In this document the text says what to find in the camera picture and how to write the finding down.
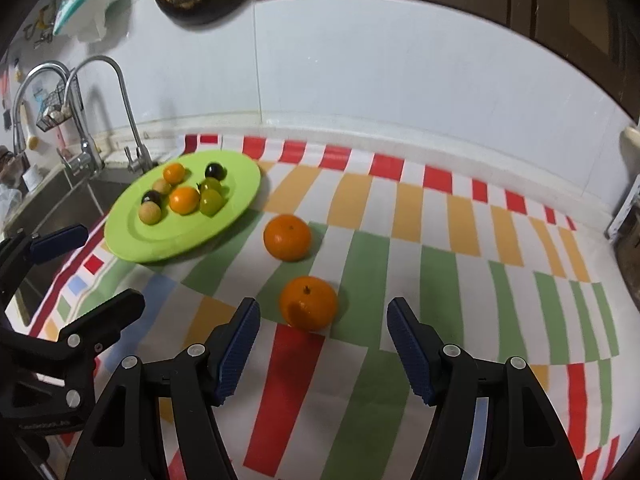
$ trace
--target stainless steel sink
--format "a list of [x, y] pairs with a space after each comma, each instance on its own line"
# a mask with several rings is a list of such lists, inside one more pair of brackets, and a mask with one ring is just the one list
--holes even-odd
[[[27, 234], [46, 235], [77, 223], [90, 229], [136, 178], [124, 168], [107, 168], [91, 178], [87, 173], [72, 176], [67, 170], [59, 171], [42, 184], [4, 233], [11, 236], [24, 229]], [[18, 308], [25, 324], [35, 314], [63, 261], [61, 256], [34, 266], [22, 282], [17, 297], [21, 298]]]

